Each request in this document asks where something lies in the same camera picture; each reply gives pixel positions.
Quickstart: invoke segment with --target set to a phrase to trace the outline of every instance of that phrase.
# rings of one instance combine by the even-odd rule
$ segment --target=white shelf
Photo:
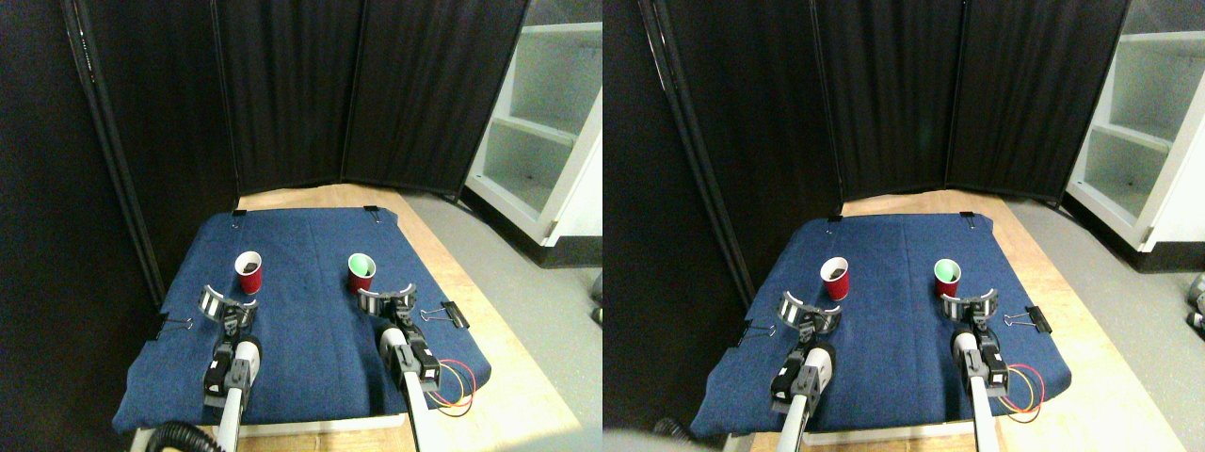
[[[1122,35],[1119,45],[1139,51],[1189,58],[1205,58],[1205,31]]]
[[[602,33],[601,22],[583,22],[578,24],[530,25],[523,28],[524,35],[547,33]]]
[[[1171,141],[1117,124],[1092,124],[1092,129],[1166,154]]]
[[[522,35],[523,37],[556,40],[575,46],[601,47],[602,23],[531,25],[524,27]]]
[[[506,125],[516,130],[522,130],[545,140],[556,141],[565,146],[574,146],[574,142],[577,141],[577,134],[558,130],[523,118],[495,116],[494,123]]]

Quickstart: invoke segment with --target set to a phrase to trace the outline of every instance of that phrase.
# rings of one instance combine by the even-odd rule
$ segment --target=black wall
[[[636,2],[606,10],[602,425],[694,418],[745,309],[660,88]]]
[[[816,2],[846,200],[945,184],[962,4]]]
[[[362,1],[217,5],[239,193],[337,181]]]
[[[525,6],[366,1],[343,178],[459,194]]]
[[[129,447],[110,421],[154,309],[57,1],[0,1],[0,448]]]
[[[163,284],[196,229],[237,202],[210,5],[88,0],[92,65],[111,107]]]
[[[812,14],[795,0],[665,6],[675,82],[756,289],[795,229],[841,209]]]
[[[1062,196],[1127,2],[969,4],[950,186]]]

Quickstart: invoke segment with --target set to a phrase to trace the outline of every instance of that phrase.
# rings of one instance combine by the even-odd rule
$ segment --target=wooden board
[[[457,264],[443,243],[393,189],[336,184],[280,189],[243,196],[239,209],[359,207],[377,205],[398,215],[398,227],[415,247],[435,281],[469,318],[481,352],[493,374],[477,392],[469,415],[451,418],[434,413],[451,451],[493,451],[528,440],[581,428],[577,418],[519,344],[489,300]],[[239,451],[413,451],[408,423],[401,427],[245,438]]]
[[[974,211],[995,222],[994,235],[1013,271],[1041,306],[1071,369],[1071,387],[1019,424],[997,417],[1001,451],[1183,451],[1134,371],[1105,336],[1038,242],[998,196],[959,190],[884,195],[847,202],[845,216]],[[752,451],[774,451],[778,434],[753,438]],[[975,436],[803,447],[804,451],[974,451]]]

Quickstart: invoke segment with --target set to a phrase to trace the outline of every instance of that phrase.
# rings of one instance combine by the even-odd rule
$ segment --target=blue felt mat
[[[933,265],[951,258],[963,269],[959,297],[1000,292],[1000,309],[988,322],[999,335],[1009,364],[1028,364],[1046,380],[1050,399],[1071,385],[1048,334],[1004,324],[1004,315],[1033,305],[992,236],[992,221],[976,215],[887,215],[817,219],[792,236],[746,316],[769,327],[782,292],[817,306],[835,305],[824,292],[819,268],[830,257],[850,262],[850,295],[836,331],[833,381],[821,398],[809,432],[841,432],[970,419],[970,400],[950,352],[956,324],[933,295]],[[783,415],[770,410],[770,381],[799,335],[782,328],[774,337],[750,337],[729,348],[707,377],[707,394],[690,424],[695,435],[778,432]],[[1021,378],[1010,398],[1029,401]],[[995,415],[1007,412],[992,401]]]
[[[217,423],[202,404],[201,378],[221,333],[218,323],[196,307],[205,284],[235,300],[259,300],[251,333],[263,344],[263,364],[243,423],[405,412],[405,399],[389,382],[376,351],[375,331],[384,319],[364,315],[345,288],[347,257],[362,252],[376,260],[375,292],[413,282],[416,309],[440,309],[447,297],[398,229],[398,216],[387,210],[377,216],[380,222],[364,209],[289,209],[210,218],[161,310],[171,318],[193,318],[195,327],[146,342],[130,366],[113,428],[128,432],[166,421]],[[234,260],[243,251],[257,251],[264,259],[263,288],[253,297],[243,294],[234,272]],[[489,363],[469,330],[455,329],[452,322],[416,322],[437,358],[468,364],[478,386],[489,380]],[[459,397],[451,374],[441,380],[441,395]]]

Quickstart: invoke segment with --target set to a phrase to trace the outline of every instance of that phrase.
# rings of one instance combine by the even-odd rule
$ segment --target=red cup
[[[831,258],[821,265],[821,280],[829,290],[833,301],[841,301],[850,294],[850,262],[845,258]]]
[[[251,264],[254,264],[254,268],[248,271]],[[264,259],[259,253],[248,251],[239,254],[239,258],[234,259],[234,271],[239,274],[239,284],[242,286],[243,293],[253,295],[259,292],[259,287],[264,283]]]
[[[944,262],[954,264],[954,276],[953,278],[951,278],[951,281],[942,281],[940,277],[937,277],[937,265],[941,265],[941,263]],[[959,266],[958,263],[954,262],[953,259],[941,259],[937,260],[936,264],[933,264],[933,284],[936,288],[934,294],[936,294],[937,297],[941,295],[947,295],[951,298],[957,297],[956,294],[958,293],[958,281],[962,280],[963,280],[963,268]]]
[[[352,270],[352,259],[357,256],[363,256],[369,260],[369,268],[364,275],[357,275],[355,271]],[[369,287],[372,287],[374,276],[376,276],[376,262],[374,262],[368,254],[355,253],[347,257],[347,289],[352,290],[353,294],[358,294],[359,289],[368,290]]]

